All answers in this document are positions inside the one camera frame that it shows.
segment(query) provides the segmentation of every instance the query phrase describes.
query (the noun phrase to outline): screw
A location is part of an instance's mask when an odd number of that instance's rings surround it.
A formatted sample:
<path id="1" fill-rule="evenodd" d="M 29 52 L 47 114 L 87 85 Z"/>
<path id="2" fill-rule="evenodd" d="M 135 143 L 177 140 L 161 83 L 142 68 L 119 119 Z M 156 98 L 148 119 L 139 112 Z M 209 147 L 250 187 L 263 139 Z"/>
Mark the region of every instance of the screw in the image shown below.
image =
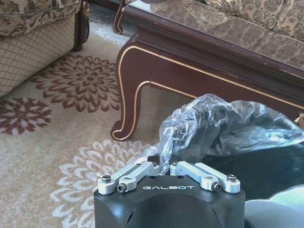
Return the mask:
<path id="1" fill-rule="evenodd" d="M 111 176 L 105 175 L 101 178 L 102 183 L 107 184 L 111 182 Z"/>
<path id="2" fill-rule="evenodd" d="M 127 190 L 126 184 L 122 183 L 122 184 L 117 185 L 117 191 L 119 193 L 124 193 L 126 190 Z"/>
<path id="3" fill-rule="evenodd" d="M 216 183 L 215 185 L 212 186 L 212 190 L 213 191 L 221 191 L 222 190 L 222 186 L 220 183 Z"/>
<path id="4" fill-rule="evenodd" d="M 230 182 L 236 182 L 237 177 L 236 177 L 236 175 L 229 174 L 229 175 L 227 175 L 227 180 L 230 181 Z"/>

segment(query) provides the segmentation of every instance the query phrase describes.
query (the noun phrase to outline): white flower pattern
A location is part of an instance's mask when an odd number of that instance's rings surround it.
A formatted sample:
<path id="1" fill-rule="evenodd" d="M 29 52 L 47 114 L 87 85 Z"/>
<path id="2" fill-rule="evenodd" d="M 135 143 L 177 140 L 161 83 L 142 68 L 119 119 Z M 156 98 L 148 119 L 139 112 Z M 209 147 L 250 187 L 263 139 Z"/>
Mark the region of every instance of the white flower pattern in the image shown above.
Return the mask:
<path id="1" fill-rule="evenodd" d="M 98 178 L 113 174 L 148 146 L 141 141 L 104 140 L 94 142 L 92 147 L 81 147 L 72 163 L 59 167 L 64 177 L 57 182 L 60 188 L 50 195 L 56 203 L 52 215 L 62 219 L 63 228 L 94 228 L 93 193 Z"/>
<path id="2" fill-rule="evenodd" d="M 113 29 L 109 27 L 98 28 L 95 32 L 104 40 L 120 46 L 125 45 L 133 34 L 127 31 L 123 34 L 123 36 L 117 34 L 113 35 Z"/>

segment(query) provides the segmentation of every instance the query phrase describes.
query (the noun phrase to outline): wooden coffee table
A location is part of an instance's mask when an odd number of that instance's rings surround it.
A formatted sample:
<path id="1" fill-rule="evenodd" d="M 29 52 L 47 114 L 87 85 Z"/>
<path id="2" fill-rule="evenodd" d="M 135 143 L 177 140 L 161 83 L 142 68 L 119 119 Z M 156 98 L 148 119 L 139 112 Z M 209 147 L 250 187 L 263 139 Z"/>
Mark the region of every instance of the wooden coffee table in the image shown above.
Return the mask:
<path id="1" fill-rule="evenodd" d="M 126 140 L 135 131 L 144 86 L 192 98 L 210 93 L 227 101 L 261 102 L 293 120 L 304 113 L 302 69 L 203 32 L 191 18 L 196 14 L 187 15 L 189 9 L 203 10 L 198 2 L 147 2 L 124 8 L 138 33 L 117 58 L 122 111 L 111 131 L 114 139 Z"/>

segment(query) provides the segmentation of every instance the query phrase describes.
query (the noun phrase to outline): glass tabletop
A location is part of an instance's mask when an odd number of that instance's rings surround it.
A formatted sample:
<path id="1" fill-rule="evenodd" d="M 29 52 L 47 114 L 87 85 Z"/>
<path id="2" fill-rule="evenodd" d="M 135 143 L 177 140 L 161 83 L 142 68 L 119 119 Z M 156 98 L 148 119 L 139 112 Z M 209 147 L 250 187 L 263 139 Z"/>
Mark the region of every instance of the glass tabletop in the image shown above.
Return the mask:
<path id="1" fill-rule="evenodd" d="M 194 0 L 136 0 L 132 7 L 304 70 L 304 43 Z"/>

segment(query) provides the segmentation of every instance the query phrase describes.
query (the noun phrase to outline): chair leg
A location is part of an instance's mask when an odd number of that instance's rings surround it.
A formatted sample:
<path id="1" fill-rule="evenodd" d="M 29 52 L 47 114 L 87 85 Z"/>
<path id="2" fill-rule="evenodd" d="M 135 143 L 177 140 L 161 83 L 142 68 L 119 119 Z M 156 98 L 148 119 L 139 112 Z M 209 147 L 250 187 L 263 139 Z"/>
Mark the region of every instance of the chair leg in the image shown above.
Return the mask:
<path id="1" fill-rule="evenodd" d="M 120 35 L 123 32 L 123 28 L 121 27 L 121 20 L 123 18 L 123 7 L 126 6 L 125 0 L 120 0 L 117 13 L 113 22 L 113 31 L 114 33 Z"/>
<path id="2" fill-rule="evenodd" d="M 80 51 L 89 38 L 89 4 L 82 0 L 79 12 L 75 15 L 75 39 L 73 51 Z"/>

